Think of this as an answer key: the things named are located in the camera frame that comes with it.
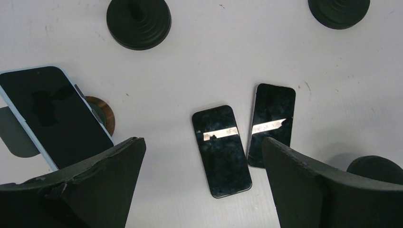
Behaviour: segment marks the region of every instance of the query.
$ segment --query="black disc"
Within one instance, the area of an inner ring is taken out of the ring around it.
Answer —
[[[308,0],[314,17],[331,29],[347,29],[361,21],[370,0]]]
[[[171,13],[164,0],[112,0],[106,23],[115,40],[133,50],[160,44],[171,28]]]

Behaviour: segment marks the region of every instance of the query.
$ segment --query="white table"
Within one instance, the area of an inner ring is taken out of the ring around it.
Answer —
[[[115,42],[109,2],[1,0],[0,71],[57,65],[111,105],[117,143],[145,138],[127,227],[279,227],[264,170],[250,168],[247,192],[210,195],[191,123],[228,104],[246,148],[262,82],[297,92],[295,150],[342,169],[369,154],[403,165],[403,1],[373,0],[356,26],[331,30],[306,0],[167,0],[171,32],[147,51]],[[0,183],[48,172],[0,143]]]

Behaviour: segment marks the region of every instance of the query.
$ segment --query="black smartphone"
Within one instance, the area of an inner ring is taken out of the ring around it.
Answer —
[[[3,73],[0,95],[54,171],[114,145],[77,86],[60,68]]]
[[[192,122],[213,197],[249,190],[252,179],[231,107],[197,112]]]
[[[290,146],[294,106],[294,89],[268,84],[258,85],[248,150],[250,166],[265,168],[262,155],[264,138],[272,137]]]

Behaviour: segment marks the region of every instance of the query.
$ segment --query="black round base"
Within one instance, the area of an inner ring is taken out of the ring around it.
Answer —
[[[171,13],[164,0],[112,0],[106,23],[115,40],[133,50],[160,44],[171,29]]]
[[[370,0],[308,0],[312,14],[331,29],[347,29],[361,21]]]

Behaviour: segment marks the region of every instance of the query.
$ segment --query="brown round object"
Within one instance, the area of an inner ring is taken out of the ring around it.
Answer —
[[[86,100],[88,103],[95,104],[98,106],[105,115],[106,124],[105,128],[112,136],[115,131],[115,115],[112,111],[112,108],[103,100],[93,97],[93,96],[86,96]]]

